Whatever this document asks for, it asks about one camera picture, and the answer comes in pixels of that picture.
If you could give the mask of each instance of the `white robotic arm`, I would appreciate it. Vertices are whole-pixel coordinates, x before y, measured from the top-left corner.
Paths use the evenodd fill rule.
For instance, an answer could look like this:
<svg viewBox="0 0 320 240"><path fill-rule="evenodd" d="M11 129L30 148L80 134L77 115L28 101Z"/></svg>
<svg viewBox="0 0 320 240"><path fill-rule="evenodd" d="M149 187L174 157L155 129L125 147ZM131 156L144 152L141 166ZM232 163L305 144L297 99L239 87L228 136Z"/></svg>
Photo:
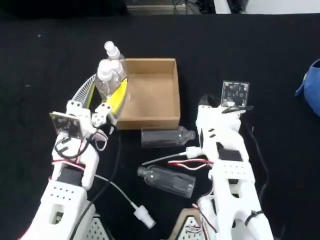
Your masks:
<svg viewBox="0 0 320 240"><path fill-rule="evenodd" d="M107 118L113 125L116 124L117 120L110 115L112 108L106 103L101 103L91 116L90 110L82 108L81 102L70 100L66 113L53 112L51 115L58 131L56 149L65 156L76 156L84 149L90 136L93 140L107 141L107 135L98 128L106 123ZM87 201L87 190L93 184L99 163L97 151L88 142L82 154L64 159L56 149L52 151L52 177L38 211L21 240L70 240L79 217L90 203ZM74 169L67 169L68 163L82 165L83 175ZM94 214L95 206L91 204L76 230L74 240L109 239L100 221L94 219Z"/></svg>
<svg viewBox="0 0 320 240"><path fill-rule="evenodd" d="M213 195L204 196L197 203L204 231L210 240L273 240L259 203L249 155L238 133L245 110L224 113L226 109L230 107L211 107L206 101L198 106L200 146L208 160L214 162L208 173Z"/></svg>

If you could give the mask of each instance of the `bottle cap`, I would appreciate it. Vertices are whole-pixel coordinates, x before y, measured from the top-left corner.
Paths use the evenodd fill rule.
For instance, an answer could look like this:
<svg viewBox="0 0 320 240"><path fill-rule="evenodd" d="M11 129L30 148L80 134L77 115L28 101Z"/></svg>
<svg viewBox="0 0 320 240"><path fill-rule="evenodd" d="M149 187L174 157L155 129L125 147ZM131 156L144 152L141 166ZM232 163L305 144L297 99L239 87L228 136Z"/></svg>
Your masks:
<svg viewBox="0 0 320 240"><path fill-rule="evenodd" d="M111 60L111 67L115 70L118 74L121 74L124 71L122 64L118 60Z"/></svg>
<svg viewBox="0 0 320 240"><path fill-rule="evenodd" d="M98 78L102 81L109 81L112 79L113 70L111 67L111 62L107 59L100 61L99 67L97 70Z"/></svg>
<svg viewBox="0 0 320 240"><path fill-rule="evenodd" d="M104 44L104 49L106 50L106 54L108 54L109 58L113 60L119 59L120 51L112 41L107 41Z"/></svg>

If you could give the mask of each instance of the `perforated metal plate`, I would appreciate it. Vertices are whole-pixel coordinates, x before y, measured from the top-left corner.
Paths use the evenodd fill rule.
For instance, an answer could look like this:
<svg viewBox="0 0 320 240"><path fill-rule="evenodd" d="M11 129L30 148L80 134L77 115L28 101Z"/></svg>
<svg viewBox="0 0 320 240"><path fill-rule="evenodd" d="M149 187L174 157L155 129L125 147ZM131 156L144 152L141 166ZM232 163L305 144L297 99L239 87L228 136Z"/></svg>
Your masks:
<svg viewBox="0 0 320 240"><path fill-rule="evenodd" d="M186 219L182 227L182 230L176 239L177 240L204 240L205 237L196 219L193 216L189 216Z"/></svg>
<svg viewBox="0 0 320 240"><path fill-rule="evenodd" d="M94 217L86 234L86 240L112 240L108 237L104 226L99 218Z"/></svg>

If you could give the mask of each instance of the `bottle neck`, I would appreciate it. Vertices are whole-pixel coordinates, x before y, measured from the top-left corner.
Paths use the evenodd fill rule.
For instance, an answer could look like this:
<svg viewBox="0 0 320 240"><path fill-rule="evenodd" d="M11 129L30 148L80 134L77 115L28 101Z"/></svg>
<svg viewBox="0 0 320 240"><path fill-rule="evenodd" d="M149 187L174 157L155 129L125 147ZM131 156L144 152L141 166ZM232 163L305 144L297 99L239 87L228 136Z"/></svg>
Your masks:
<svg viewBox="0 0 320 240"><path fill-rule="evenodd" d="M140 166L138 168L138 172L137 172L137 175L140 176L140 177L145 177L147 175L147 168L143 167L143 166Z"/></svg>

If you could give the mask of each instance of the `black cable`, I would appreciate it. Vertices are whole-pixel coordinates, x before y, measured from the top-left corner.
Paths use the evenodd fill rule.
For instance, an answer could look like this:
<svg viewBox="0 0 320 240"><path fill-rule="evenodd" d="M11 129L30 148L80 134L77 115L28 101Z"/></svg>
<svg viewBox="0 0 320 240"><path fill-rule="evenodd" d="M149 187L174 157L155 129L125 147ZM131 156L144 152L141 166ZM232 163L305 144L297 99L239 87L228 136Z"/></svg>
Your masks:
<svg viewBox="0 0 320 240"><path fill-rule="evenodd" d="M189 9L191 10L191 12L193 12L193 14L196 14L195 10L193 10L192 7L189 5L189 1L186 0L186 1L185 1L186 14L188 14L188 13L187 13L187 8L188 8L188 7L189 7Z"/></svg>
<svg viewBox="0 0 320 240"><path fill-rule="evenodd" d="M255 218L256 216L258 216L259 214L264 214L264 211L260 210L260 211L254 211L251 210L251 214L247 217L247 219L244 221L244 225L247 227L248 223L251 219Z"/></svg>
<svg viewBox="0 0 320 240"><path fill-rule="evenodd" d="M185 5L185 15L188 15L188 0L184 0Z"/></svg>
<svg viewBox="0 0 320 240"><path fill-rule="evenodd" d="M57 147L61 142L63 142L63 141L68 141L68 139L70 139L69 137L67 137L67 138L62 138L62 139L60 139L59 141L57 141L56 144L54 145L54 150L55 150L56 153L57 153L60 157L62 157L63 159L75 159L75 158L79 157L81 154L83 154L83 153L87 150L90 142L92 141L92 139L94 138L94 136L96 135L96 133L98 132L98 130L99 130L102 126L104 126L104 124L102 124L102 125L100 125L99 127L97 127L97 128L96 128L96 132L93 133L93 134L91 134L91 135L87 138L86 143L85 143L83 149L80 150L77 154L75 154L75 155L73 155L73 156L64 155L63 152L66 151L66 150L68 150L68 147L64 147L64 148L62 148L62 149L60 149L60 150L59 150L58 147Z"/></svg>
<svg viewBox="0 0 320 240"><path fill-rule="evenodd" d="M243 120L243 123L244 123L244 126L245 126L246 130L248 131L250 137L251 137L252 140L254 141L256 151L257 151L257 153L258 153L258 156L259 156L259 158L260 158L260 162L261 162L261 164L262 164L262 166L263 166L263 169L264 169L265 175L266 175L265 182L264 182L264 184L262 185L262 188L260 189L260 192L258 193L258 199L259 199L260 204L262 205L262 199L263 199L265 190L266 190L266 188L267 188L267 186L268 186L268 183L269 183L269 171L268 171L268 168L267 168L266 163L265 163L265 161L264 161L264 158L263 158L263 156L262 156L262 153L261 153L261 150L260 150L258 141L257 141L255 135L254 135L253 132L252 132L252 129L250 129L249 125L247 124L247 122L246 122L245 120Z"/></svg>
<svg viewBox="0 0 320 240"><path fill-rule="evenodd" d="M254 106L245 106L245 107L241 107L241 106L236 106L236 107L228 107L227 109L223 110L221 113L222 114L229 114L229 113L234 113L234 112L239 112L242 110L252 110L254 108Z"/></svg>
<svg viewBox="0 0 320 240"><path fill-rule="evenodd" d="M176 2L176 4L175 4L175 0L172 0L172 3L173 3L173 12L174 12L174 14L178 14L178 15L180 15L180 13L178 12L178 10L177 10L177 5L181 2L182 0L178 0L177 2Z"/></svg>
<svg viewBox="0 0 320 240"><path fill-rule="evenodd" d="M91 207L91 205L104 193L104 191L107 189L107 187L110 185L110 182L114 181L114 178L116 176L118 167L119 167L119 160L120 160L120 152L121 152L121 136L120 136L120 132L117 129L117 127L115 125L113 125L112 123L110 123L111 126L113 127L114 131L117 132L117 136L118 136L118 150L116 153L116 158L115 158L115 164L114 164L114 168L113 168L113 172L111 177L109 178L109 181L107 181L105 183L105 185L103 186L103 188L101 188L101 190L93 197L93 199L90 201L90 203L87 205L87 207L84 209L83 213L81 214L81 216L79 217L78 222L76 223L76 225L74 226L73 232L71 234L70 240L74 240L75 235L77 233L78 227L82 221L82 219L85 217L86 213L88 212L89 208Z"/></svg>

